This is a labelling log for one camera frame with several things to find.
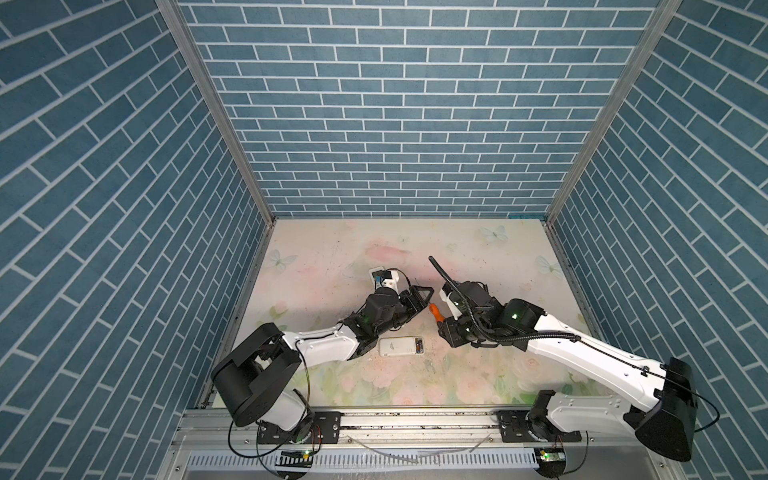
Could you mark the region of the orange handled screwdriver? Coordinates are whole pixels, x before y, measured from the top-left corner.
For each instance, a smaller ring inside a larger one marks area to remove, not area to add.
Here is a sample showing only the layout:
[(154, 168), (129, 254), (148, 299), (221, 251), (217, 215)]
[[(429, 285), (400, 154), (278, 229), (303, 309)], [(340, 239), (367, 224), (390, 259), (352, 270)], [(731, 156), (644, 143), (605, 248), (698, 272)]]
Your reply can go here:
[(441, 314), (441, 312), (440, 312), (440, 310), (439, 310), (439, 308), (437, 307), (436, 304), (430, 303), (428, 305), (428, 309), (429, 309), (430, 313), (433, 315), (435, 321), (438, 324), (441, 324), (442, 322), (445, 321), (445, 317)]

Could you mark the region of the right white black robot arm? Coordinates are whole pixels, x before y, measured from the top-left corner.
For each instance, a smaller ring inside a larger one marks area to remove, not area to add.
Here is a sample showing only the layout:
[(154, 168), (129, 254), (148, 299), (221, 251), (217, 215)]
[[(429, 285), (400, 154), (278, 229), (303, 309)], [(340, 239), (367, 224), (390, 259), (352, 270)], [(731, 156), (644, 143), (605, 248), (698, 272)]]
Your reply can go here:
[(515, 347), (609, 389), (601, 397), (540, 391), (526, 417), (535, 438), (553, 441), (572, 432), (633, 436), (665, 458), (691, 459), (698, 402), (686, 362), (622, 351), (526, 300), (502, 304), (481, 282), (447, 281), (440, 298), (450, 314), (438, 321), (438, 333), (451, 347)]

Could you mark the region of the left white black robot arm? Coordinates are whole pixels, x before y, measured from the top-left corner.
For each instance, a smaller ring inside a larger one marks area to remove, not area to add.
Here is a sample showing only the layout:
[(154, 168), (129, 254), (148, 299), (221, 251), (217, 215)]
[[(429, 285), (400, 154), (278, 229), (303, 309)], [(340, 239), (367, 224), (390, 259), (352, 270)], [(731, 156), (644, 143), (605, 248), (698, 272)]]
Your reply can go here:
[(308, 399), (288, 389), (299, 368), (366, 355), (384, 333), (425, 310), (433, 295), (431, 287), (412, 285), (398, 293), (381, 286), (359, 310), (326, 329), (296, 333), (262, 324), (213, 368), (211, 380), (235, 426), (266, 422), (293, 431), (311, 415)]

